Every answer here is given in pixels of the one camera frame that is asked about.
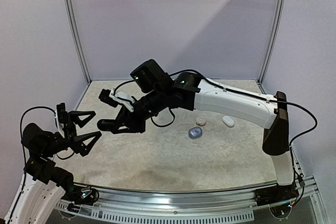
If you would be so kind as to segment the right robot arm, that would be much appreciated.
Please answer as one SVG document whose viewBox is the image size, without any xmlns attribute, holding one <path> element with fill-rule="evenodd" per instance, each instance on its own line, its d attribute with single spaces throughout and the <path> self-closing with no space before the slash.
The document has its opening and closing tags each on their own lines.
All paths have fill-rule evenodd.
<svg viewBox="0 0 336 224">
<path fill-rule="evenodd" d="M 109 97 L 122 108 L 111 122 L 110 132 L 143 133 L 146 120 L 166 108 L 211 111 L 252 122 L 264 129 L 262 150 L 271 157 L 276 171 L 278 185 L 272 188 L 271 196 L 282 201 L 291 194 L 294 172 L 283 92 L 268 95 L 234 89 L 190 70 L 172 79 L 153 59 L 139 65 L 130 76 L 145 96 L 135 100 L 125 92 L 111 90 Z"/>
</svg>

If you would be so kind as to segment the pink charging case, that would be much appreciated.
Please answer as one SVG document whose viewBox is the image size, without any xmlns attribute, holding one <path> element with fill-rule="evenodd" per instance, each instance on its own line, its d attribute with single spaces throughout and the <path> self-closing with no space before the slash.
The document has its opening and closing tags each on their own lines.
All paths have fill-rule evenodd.
<svg viewBox="0 0 336 224">
<path fill-rule="evenodd" d="M 196 118 L 196 124 L 198 126 L 204 126 L 204 125 L 206 125 L 206 119 L 199 116 L 199 117 Z"/>
</svg>

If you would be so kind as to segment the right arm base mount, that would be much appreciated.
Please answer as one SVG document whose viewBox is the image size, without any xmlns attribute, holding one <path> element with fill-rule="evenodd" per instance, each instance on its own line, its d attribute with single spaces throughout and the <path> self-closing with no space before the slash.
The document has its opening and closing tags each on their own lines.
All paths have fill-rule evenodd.
<svg viewBox="0 0 336 224">
<path fill-rule="evenodd" d="M 292 208 L 303 197 L 303 193 L 304 187 L 302 188 L 302 192 L 299 193 L 296 184 L 292 183 L 287 186 L 276 184 L 271 187 L 256 189 L 254 196 L 257 206 L 271 205 L 280 202 L 286 203 L 294 199 L 294 202 L 289 204 L 289 207 Z"/>
</svg>

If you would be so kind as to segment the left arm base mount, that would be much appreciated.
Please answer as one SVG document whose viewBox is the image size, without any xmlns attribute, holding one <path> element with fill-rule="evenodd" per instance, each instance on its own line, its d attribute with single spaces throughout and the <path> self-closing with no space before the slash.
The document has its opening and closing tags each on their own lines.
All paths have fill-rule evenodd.
<svg viewBox="0 0 336 224">
<path fill-rule="evenodd" d="M 60 199 L 69 201 L 74 205 L 93 206 L 99 197 L 99 191 L 91 185 L 74 184 L 72 191 L 66 192 Z"/>
</svg>

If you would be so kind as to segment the white charging case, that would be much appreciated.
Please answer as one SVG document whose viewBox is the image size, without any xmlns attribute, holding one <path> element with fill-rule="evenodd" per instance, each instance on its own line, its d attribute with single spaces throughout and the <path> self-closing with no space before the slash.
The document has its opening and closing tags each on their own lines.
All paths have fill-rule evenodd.
<svg viewBox="0 0 336 224">
<path fill-rule="evenodd" d="M 222 117 L 222 122 L 227 126 L 227 127 L 234 127 L 235 126 L 235 121 L 230 117 L 230 116 L 223 116 Z"/>
</svg>

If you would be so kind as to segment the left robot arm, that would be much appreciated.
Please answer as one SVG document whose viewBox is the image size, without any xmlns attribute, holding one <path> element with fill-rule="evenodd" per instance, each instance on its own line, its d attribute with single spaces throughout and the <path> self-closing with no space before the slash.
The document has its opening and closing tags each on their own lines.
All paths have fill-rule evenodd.
<svg viewBox="0 0 336 224">
<path fill-rule="evenodd" d="M 56 204 L 62 199 L 73 205 L 93 205 L 99 192 L 91 186 L 76 186 L 73 174 L 56 165 L 53 157 L 70 148 L 86 156 L 101 137 L 99 131 L 77 134 L 95 117 L 93 111 L 55 111 L 57 132 L 42 130 L 29 123 L 22 132 L 21 144 L 29 151 L 22 180 L 3 223 L 46 223 Z"/>
</svg>

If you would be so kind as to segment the black charging case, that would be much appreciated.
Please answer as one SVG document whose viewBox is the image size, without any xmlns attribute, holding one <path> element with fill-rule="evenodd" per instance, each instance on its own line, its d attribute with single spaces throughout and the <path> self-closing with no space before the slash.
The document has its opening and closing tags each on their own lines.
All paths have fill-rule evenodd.
<svg viewBox="0 0 336 224">
<path fill-rule="evenodd" d="M 115 122 L 112 119 L 101 119 L 97 122 L 97 128 L 105 132 L 114 132 L 119 129 Z"/>
</svg>

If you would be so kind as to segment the purple charging case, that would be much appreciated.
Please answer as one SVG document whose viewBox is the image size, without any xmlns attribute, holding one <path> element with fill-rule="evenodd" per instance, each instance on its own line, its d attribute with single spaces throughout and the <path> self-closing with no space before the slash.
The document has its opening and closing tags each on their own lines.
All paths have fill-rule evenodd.
<svg viewBox="0 0 336 224">
<path fill-rule="evenodd" d="M 197 139 L 203 136 L 203 130 L 200 127 L 193 127 L 189 129 L 188 136 L 190 139 Z"/>
</svg>

